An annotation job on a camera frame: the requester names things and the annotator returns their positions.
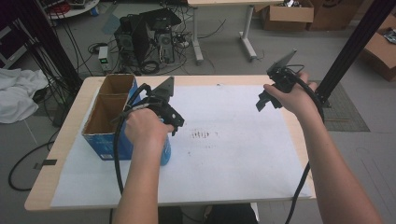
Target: blue cardboard box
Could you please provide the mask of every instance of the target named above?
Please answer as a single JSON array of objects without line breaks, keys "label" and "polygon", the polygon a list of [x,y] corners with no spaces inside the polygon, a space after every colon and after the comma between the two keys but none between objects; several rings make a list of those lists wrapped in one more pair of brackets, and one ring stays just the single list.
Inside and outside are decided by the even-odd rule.
[{"label": "blue cardboard box", "polygon": [[[117,122],[112,120],[119,116],[136,89],[133,75],[107,75],[99,89],[82,135],[103,161],[114,160],[113,140]],[[125,161],[131,159],[134,147],[125,136],[124,129],[125,123],[119,137],[119,158]]]}]

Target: forearm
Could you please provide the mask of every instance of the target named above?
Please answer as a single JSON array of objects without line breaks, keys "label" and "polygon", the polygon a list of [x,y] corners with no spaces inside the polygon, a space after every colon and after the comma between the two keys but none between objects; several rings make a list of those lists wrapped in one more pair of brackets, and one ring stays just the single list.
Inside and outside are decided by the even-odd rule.
[{"label": "forearm", "polygon": [[380,223],[372,203],[351,173],[319,115],[300,116],[324,223]]},{"label": "forearm", "polygon": [[135,146],[115,223],[158,223],[158,179],[161,151]]}]

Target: white cloth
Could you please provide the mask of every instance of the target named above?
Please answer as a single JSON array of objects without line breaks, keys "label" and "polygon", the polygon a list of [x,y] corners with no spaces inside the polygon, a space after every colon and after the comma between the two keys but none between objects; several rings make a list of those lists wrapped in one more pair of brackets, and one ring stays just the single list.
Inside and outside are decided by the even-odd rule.
[{"label": "white cloth", "polygon": [[7,70],[0,68],[0,122],[26,119],[38,109],[32,100],[35,92],[48,85],[41,70]]}]

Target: hand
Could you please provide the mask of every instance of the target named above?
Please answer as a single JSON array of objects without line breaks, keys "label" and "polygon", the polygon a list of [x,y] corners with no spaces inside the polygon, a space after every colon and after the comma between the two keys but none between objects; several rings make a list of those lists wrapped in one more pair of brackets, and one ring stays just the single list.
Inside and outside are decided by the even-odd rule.
[{"label": "hand", "polygon": [[172,125],[163,124],[152,110],[145,108],[129,114],[125,134],[134,145],[158,143],[162,148],[166,135],[173,130]]},{"label": "hand", "polygon": [[[309,75],[307,73],[301,72],[298,74],[298,76],[300,76],[300,79],[304,83],[308,84],[312,91],[315,91],[315,89],[318,87],[316,82],[308,83]],[[303,115],[312,115],[312,113],[318,113],[318,109],[314,102],[299,84],[295,84],[290,93],[282,92],[276,87],[268,84],[265,84],[264,88],[286,109],[295,114],[297,118]]]}]

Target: table foot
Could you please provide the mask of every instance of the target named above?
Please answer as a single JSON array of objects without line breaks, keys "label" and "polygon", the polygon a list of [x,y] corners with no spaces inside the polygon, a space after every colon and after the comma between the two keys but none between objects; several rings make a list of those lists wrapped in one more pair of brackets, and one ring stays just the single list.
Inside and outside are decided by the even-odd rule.
[{"label": "table foot", "polygon": [[196,63],[197,65],[200,65],[204,61],[204,56],[202,55],[201,47],[199,46],[198,41],[192,40],[191,42],[192,42],[192,46],[194,47]]},{"label": "table foot", "polygon": [[257,59],[257,54],[256,51],[254,51],[254,48],[251,47],[250,42],[248,41],[247,38],[243,38],[243,32],[239,32],[239,35],[241,36],[242,43],[244,44],[245,48],[247,49],[247,52],[250,56],[250,61],[253,62],[253,60]]}]

